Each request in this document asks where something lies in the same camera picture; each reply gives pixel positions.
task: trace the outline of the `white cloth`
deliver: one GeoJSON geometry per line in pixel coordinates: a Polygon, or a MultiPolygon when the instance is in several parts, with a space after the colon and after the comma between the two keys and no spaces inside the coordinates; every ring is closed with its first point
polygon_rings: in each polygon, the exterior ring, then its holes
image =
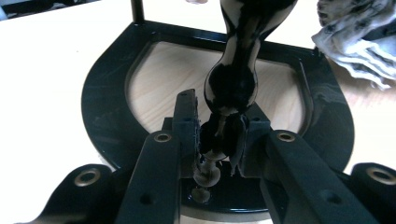
{"type": "Polygon", "coordinates": [[[396,19],[396,0],[319,0],[318,15],[323,28],[312,40],[320,51],[380,89],[396,83],[396,36],[362,39],[396,19]]]}

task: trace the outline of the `glossy black figurine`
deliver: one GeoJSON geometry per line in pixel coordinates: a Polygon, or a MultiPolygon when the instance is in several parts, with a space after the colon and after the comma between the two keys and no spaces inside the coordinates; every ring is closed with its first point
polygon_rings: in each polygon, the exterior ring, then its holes
{"type": "Polygon", "coordinates": [[[215,163],[232,156],[237,136],[244,135],[244,113],[254,103],[258,81],[255,62],[261,42],[285,20],[297,0],[221,0],[227,45],[205,81],[205,101],[212,116],[202,126],[194,179],[202,187],[219,181],[215,163]]]}

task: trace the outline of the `light wood panel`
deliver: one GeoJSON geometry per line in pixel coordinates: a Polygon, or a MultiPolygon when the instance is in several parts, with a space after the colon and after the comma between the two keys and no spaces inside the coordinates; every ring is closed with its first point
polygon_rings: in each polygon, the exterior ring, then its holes
{"type": "MultiPolygon", "coordinates": [[[[130,82],[131,109],[149,131],[158,131],[164,117],[172,117],[177,94],[195,89],[201,122],[210,116],[204,99],[205,78],[221,53],[169,43],[157,44],[130,82]]],[[[298,131],[303,118],[293,70],[286,64],[258,60],[257,104],[274,129],[298,131]]]]}

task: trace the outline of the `black rod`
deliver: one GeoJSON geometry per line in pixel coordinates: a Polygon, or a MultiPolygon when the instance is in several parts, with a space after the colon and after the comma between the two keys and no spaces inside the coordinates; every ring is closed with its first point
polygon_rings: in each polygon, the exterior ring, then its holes
{"type": "Polygon", "coordinates": [[[142,0],[131,0],[132,13],[134,17],[134,22],[137,24],[142,24],[145,22],[145,12],[143,10],[142,0]]]}

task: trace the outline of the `black frame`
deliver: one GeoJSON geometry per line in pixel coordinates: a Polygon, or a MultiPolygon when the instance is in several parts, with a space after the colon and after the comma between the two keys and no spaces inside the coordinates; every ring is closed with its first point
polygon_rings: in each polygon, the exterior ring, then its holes
{"type": "MultiPolygon", "coordinates": [[[[81,99],[84,124],[92,143],[120,176],[131,176],[141,148],[149,133],[132,114],[126,86],[131,74],[157,42],[170,42],[200,49],[223,51],[226,35],[180,27],[144,18],[141,0],[132,1],[134,22],[97,60],[87,76],[81,99]]],[[[353,148],[353,121],[347,101],[332,74],[327,59],[316,49],[262,42],[259,59],[286,63],[299,79],[305,105],[303,128],[299,134],[334,170],[343,171],[353,148]]],[[[249,191],[260,193],[258,180],[241,178],[249,191]]],[[[210,206],[188,200],[191,179],[182,184],[181,201],[190,216],[195,209],[206,211],[206,219],[226,220],[235,214],[266,213],[262,197],[250,194],[248,204],[240,203],[249,192],[234,195],[233,200],[210,206]]]]}

